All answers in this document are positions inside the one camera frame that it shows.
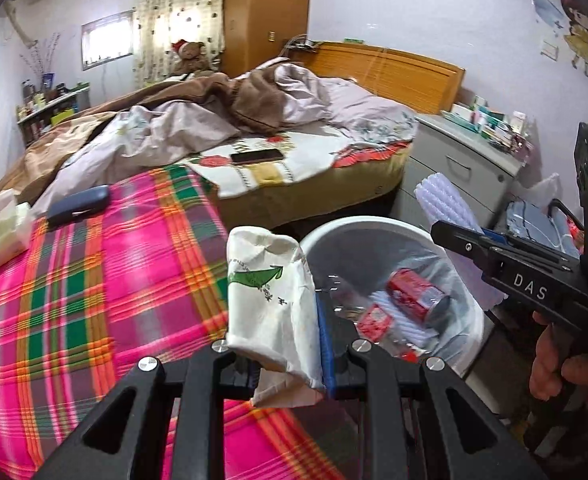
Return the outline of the person's right hand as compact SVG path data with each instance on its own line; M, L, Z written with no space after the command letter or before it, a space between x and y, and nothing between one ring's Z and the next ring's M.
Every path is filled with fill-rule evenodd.
M588 354L561 361L552 330L548 328L550 321L538 312L534 312L532 317L537 323L544 325L545 330L536 343L536 357L529 379L530 393L541 401L551 400L559 395L563 379L588 388Z

